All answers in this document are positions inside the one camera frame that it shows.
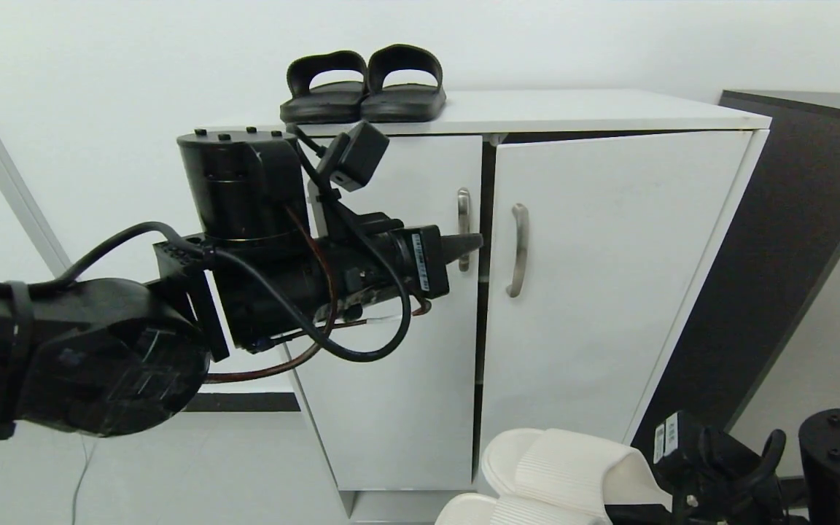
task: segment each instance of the black slipper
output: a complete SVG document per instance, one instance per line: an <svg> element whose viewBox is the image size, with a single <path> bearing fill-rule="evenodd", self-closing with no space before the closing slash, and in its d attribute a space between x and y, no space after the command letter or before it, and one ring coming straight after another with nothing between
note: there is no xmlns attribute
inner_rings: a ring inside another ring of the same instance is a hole
<svg viewBox="0 0 840 525"><path fill-rule="evenodd" d="M287 67L291 99L281 104L281 120L294 124L354 123L365 83L354 80L310 87L317 74L326 71L357 71L365 75L365 59L354 51L336 51L294 60Z"/></svg>
<svg viewBox="0 0 840 525"><path fill-rule="evenodd" d="M432 74L436 85L384 87L388 74L406 69ZM371 56L367 64L367 88L369 95L361 104L361 116L370 123L425 123L439 117L446 105L440 61L429 51L407 44L393 44Z"/></svg>

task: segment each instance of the cabinet top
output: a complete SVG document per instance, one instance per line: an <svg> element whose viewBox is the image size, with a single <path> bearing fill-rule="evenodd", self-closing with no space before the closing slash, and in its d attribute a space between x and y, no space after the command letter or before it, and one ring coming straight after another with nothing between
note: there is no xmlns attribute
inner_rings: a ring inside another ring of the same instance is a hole
<svg viewBox="0 0 840 525"><path fill-rule="evenodd" d="M386 134L480 134L580 131L764 129L770 117L641 90L481 90L447 92L433 122L378 124ZM253 109L210 124L283 130L272 109ZM308 125L312 136L334 136L351 124Z"/></svg>

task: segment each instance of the cabinet handle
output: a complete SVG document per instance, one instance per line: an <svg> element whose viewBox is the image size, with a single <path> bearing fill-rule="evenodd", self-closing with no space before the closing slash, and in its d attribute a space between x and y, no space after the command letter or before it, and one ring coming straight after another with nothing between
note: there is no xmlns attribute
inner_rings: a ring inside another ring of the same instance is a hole
<svg viewBox="0 0 840 525"><path fill-rule="evenodd" d="M527 272L527 245L530 244L530 212L527 206L517 203L512 209L517 222L517 254L514 259L514 276L507 286L507 295L517 297L524 286L524 273Z"/></svg>
<svg viewBox="0 0 840 525"><path fill-rule="evenodd" d="M473 197L471 197L471 193L466 188L459 188L459 192L456 196L458 203L459 203L459 233L472 233L473 232L473 222L470 219L471 213L471 201ZM469 260L470 254L464 254L462 257L459 257L459 271L460 272L468 272L469 271Z"/></svg>

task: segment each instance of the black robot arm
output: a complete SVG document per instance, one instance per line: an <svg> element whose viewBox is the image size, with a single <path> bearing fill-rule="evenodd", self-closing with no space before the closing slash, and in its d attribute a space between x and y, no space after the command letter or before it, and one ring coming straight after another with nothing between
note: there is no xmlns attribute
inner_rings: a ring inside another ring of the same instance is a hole
<svg viewBox="0 0 840 525"><path fill-rule="evenodd" d="M446 265L481 246L480 235L441 236L437 226L404 228L383 213L357 215L339 202L367 185L388 139L367 123L341 133L311 166L297 136L197 130L177 139L203 232L181 237L147 222L113 236L45 283L0 283L0 439L25 419L61 431L127 435L166 421L203 382L282 373L323 348L355 362L382 359L406 335L411 315L449 292ZM309 228L303 174L316 223ZM79 281L96 260L142 233L154 245L160 278ZM261 371L215 375L229 356L212 273L237 346L260 352L306 335L297 359ZM411 296L420 307L411 312ZM330 339L359 324L365 306L401 302L390 342L367 351ZM343 322L336 322L337 313Z"/></svg>

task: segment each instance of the label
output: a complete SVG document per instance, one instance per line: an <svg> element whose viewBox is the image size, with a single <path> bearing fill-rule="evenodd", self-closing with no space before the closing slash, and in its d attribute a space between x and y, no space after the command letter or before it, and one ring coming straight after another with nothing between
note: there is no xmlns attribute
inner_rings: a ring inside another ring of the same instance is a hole
<svg viewBox="0 0 840 525"><path fill-rule="evenodd" d="M411 239L413 239L413 256L417 260L417 276L420 278L420 289L424 290L424 292L429 292L427 261L423 256L423 242L420 242L420 233L414 233Z"/></svg>
<svg viewBox="0 0 840 525"><path fill-rule="evenodd" d="M668 456L680 447L680 413L676 412L666 418L666 444L663 455Z"/></svg>
<svg viewBox="0 0 840 525"><path fill-rule="evenodd" d="M663 459L664 435L666 435L666 425L664 423L660 423L660 426L657 426L656 428L656 433L653 435L654 463L659 463L660 459Z"/></svg>

